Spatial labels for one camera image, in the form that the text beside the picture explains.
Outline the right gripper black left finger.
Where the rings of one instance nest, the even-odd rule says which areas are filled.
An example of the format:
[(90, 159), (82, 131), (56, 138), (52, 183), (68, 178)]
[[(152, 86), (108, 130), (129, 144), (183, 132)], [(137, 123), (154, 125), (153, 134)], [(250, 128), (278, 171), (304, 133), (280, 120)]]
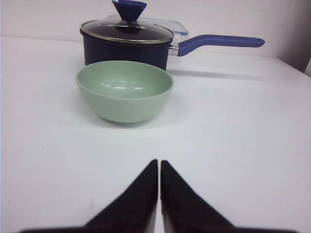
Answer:
[(153, 159), (128, 188), (80, 227), (25, 229), (23, 233), (144, 233), (156, 210), (158, 161)]

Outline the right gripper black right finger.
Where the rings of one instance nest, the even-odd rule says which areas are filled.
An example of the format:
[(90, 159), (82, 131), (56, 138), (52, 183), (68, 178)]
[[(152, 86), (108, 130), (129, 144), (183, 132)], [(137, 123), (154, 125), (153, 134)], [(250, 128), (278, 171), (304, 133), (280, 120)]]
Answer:
[(236, 162), (161, 161), (164, 230), (170, 233), (308, 233), (307, 176)]

